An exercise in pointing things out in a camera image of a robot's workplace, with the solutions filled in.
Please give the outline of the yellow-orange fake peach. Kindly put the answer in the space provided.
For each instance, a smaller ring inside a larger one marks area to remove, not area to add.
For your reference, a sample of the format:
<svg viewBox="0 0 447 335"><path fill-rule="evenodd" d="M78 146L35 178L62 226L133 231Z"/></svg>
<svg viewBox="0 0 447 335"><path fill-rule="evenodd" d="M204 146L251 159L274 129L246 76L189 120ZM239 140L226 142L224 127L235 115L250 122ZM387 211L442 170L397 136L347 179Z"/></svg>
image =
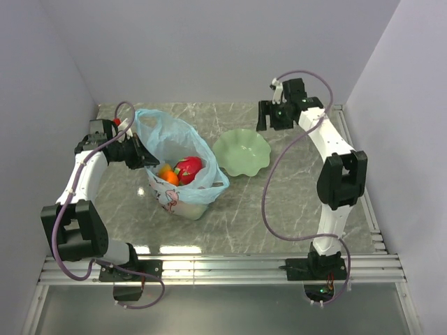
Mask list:
<svg viewBox="0 0 447 335"><path fill-rule="evenodd" d="M165 164L161 167L161 169L158 172L158 176L161 177L164 173L166 172L172 172L173 169L171 168L171 166L169 164Z"/></svg>

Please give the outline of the orange fake tangerine back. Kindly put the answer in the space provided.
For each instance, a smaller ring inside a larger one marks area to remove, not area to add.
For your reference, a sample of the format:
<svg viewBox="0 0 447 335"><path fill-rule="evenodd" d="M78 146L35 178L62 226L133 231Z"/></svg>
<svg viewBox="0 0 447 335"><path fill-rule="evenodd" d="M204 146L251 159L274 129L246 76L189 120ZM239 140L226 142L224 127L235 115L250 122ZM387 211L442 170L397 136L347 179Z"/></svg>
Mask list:
<svg viewBox="0 0 447 335"><path fill-rule="evenodd" d="M179 178L177 174L172 170L165 171L163 174L160 175L160 178L162 178L162 180L164 181L167 181L169 184L179 186Z"/></svg>

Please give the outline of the light blue plastic bag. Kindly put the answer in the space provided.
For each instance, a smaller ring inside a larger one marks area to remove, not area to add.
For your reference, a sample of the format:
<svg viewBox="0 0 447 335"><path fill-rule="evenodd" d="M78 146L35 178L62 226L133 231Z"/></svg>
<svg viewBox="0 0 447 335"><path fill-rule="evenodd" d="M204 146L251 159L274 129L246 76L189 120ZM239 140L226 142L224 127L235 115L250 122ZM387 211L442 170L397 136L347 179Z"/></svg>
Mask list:
<svg viewBox="0 0 447 335"><path fill-rule="evenodd" d="M135 125L160 162L146 169L154 197L169 214L198 220L230 186L212 150L193 126L166 112L139 109Z"/></svg>

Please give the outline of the red fake dragon fruit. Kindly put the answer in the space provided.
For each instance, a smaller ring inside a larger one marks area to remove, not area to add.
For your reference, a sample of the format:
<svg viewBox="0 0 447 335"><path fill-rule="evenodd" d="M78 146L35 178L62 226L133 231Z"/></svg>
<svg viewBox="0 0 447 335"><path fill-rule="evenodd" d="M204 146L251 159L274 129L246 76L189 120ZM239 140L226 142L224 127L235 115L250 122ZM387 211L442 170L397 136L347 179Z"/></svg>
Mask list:
<svg viewBox="0 0 447 335"><path fill-rule="evenodd" d="M179 178L179 185L185 186L190 184L202 168L202 160L197 156L181 158L174 167L174 172Z"/></svg>

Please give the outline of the green leaf-shaped plate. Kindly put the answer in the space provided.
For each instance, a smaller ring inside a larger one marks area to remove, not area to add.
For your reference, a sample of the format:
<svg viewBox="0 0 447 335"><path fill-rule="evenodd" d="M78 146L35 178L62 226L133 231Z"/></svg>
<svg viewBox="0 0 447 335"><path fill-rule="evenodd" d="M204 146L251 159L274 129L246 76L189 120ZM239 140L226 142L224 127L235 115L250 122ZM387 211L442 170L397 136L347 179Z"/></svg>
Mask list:
<svg viewBox="0 0 447 335"><path fill-rule="evenodd" d="M250 129L222 133L212 151L219 167L231 177L254 177L270 164L270 145L262 135Z"/></svg>

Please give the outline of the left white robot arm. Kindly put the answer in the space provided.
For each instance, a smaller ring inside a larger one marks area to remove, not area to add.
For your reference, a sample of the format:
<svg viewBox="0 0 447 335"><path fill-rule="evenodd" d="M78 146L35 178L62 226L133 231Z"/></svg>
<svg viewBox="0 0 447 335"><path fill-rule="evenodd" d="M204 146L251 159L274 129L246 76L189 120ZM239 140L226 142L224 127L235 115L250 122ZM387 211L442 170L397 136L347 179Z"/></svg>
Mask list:
<svg viewBox="0 0 447 335"><path fill-rule="evenodd" d="M101 178L111 163L127 168L156 167L159 160L131 131L129 119L96 119L75 148L75 165L67 186L54 205L43 207L41 222L55 260L98 260L126 281L140 274L134 247L111 239L95 206Z"/></svg>

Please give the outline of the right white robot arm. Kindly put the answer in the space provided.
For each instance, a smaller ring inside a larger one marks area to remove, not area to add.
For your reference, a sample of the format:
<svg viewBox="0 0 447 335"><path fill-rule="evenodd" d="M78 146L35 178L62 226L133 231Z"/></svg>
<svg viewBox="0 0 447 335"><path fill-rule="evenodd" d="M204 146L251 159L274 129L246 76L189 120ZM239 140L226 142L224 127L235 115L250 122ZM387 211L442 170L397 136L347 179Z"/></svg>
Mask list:
<svg viewBox="0 0 447 335"><path fill-rule="evenodd" d="M342 259L341 237L353 206L365 192L367 155L343 139L329 120L330 108L317 97L307 95L302 79L280 82L275 78L270 87L273 97L259 102L256 129L278 131L298 125L323 161L316 182L321 201L318 231L310 237L307 257L286 261L286 271L292 280L345 279L347 266Z"/></svg>

